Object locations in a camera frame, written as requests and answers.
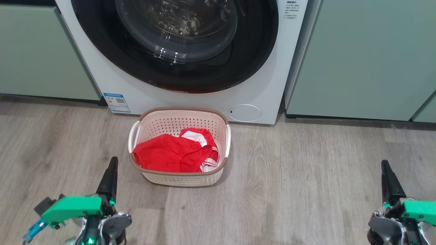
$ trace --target blue connector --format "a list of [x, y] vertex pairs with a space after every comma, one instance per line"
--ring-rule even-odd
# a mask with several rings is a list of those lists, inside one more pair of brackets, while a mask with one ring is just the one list
[[23, 236], [23, 239], [27, 243], [30, 243], [33, 240], [33, 238], [36, 236], [36, 234], [44, 230], [44, 228], [47, 225], [48, 225], [47, 222], [45, 222], [45, 220], [41, 218], [40, 220], [38, 220], [38, 222], [32, 225], [32, 227], [30, 227], [30, 229], [27, 231], [27, 234]]

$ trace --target laundry basket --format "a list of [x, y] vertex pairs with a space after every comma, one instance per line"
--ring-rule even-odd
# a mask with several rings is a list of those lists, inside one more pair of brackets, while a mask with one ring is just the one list
[[[169, 173], [138, 166], [133, 149], [141, 142], [161, 134], [179, 136], [182, 129], [208, 129], [217, 145], [218, 167], [203, 173]], [[186, 107], [164, 107], [147, 111], [130, 130], [128, 148], [132, 165], [150, 182], [168, 186], [200, 187], [215, 184], [222, 175], [230, 152], [231, 131], [227, 119], [219, 112]]]

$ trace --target blue and white sticker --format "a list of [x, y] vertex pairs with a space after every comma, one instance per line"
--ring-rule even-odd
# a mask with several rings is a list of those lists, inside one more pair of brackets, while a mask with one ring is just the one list
[[123, 95], [103, 93], [113, 112], [130, 112]]

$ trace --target cabinet door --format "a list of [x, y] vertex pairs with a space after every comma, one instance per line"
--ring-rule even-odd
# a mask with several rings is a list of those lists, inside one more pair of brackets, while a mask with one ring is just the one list
[[420, 108], [419, 112], [413, 118], [414, 122], [436, 123], [436, 91]]
[[56, 7], [0, 5], [0, 93], [99, 100]]
[[287, 114], [409, 120], [436, 89], [436, 1], [323, 1]]

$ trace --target washing machine door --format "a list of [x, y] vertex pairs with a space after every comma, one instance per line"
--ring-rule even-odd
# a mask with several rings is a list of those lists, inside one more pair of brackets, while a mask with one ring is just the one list
[[174, 91], [235, 86], [276, 42], [276, 0], [72, 0], [93, 44], [133, 77]]

